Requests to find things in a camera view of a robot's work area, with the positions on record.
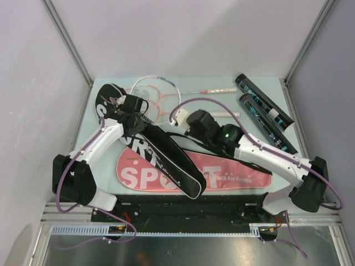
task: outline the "metal sheet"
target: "metal sheet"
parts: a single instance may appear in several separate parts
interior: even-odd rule
[[[51,236],[45,264],[56,265],[340,265],[327,227],[293,229],[308,259],[283,243],[262,244],[257,238],[138,237],[126,244],[94,241],[80,248],[60,251],[90,237]],[[291,240],[287,228],[279,239]]]

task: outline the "white racket grip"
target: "white racket grip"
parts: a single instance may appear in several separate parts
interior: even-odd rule
[[[213,89],[208,90],[207,94],[214,94],[214,93],[236,93],[238,90],[236,88],[222,88],[222,89]]]
[[[231,117],[229,112],[210,112],[212,117]],[[233,112],[236,117],[240,117],[239,112]]]

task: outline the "grey wall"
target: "grey wall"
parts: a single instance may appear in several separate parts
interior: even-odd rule
[[[0,1],[0,25],[0,265],[20,266],[89,88],[40,1]]]
[[[340,0],[290,82],[312,156],[328,161],[355,250],[355,1]]]

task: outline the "racket handle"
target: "racket handle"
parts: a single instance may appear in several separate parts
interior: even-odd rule
[[[231,117],[229,112],[211,112],[210,114],[211,114],[212,117]],[[233,112],[233,114],[236,117],[240,117],[240,113],[239,112]]]
[[[236,88],[222,88],[222,89],[213,89],[213,90],[202,90],[202,94],[217,94],[217,93],[236,93]]]

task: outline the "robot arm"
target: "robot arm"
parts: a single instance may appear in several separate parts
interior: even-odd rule
[[[318,211],[326,185],[304,168],[300,168],[300,165],[305,165],[328,179],[325,160],[316,157],[310,161],[288,154],[262,142],[251,134],[246,136],[235,125],[219,126],[208,112],[202,110],[190,114],[184,109],[179,109],[175,114],[175,121],[175,125],[181,126],[187,136],[200,140],[207,147],[213,147],[220,154],[255,163],[288,181],[290,183],[288,187],[264,195],[260,207],[266,212],[276,215],[281,211],[295,207],[308,212]],[[250,138],[261,147],[257,147]],[[264,150],[266,147],[281,153],[282,156]],[[289,162],[286,157],[297,161],[298,165]]]
[[[101,127],[81,147],[68,156],[58,155],[53,160],[54,193],[64,178],[60,192],[62,198],[106,211],[114,208],[117,198],[96,186],[91,169],[117,139],[143,131],[147,123],[139,114],[142,102],[136,96],[122,97],[119,108],[104,116]]]

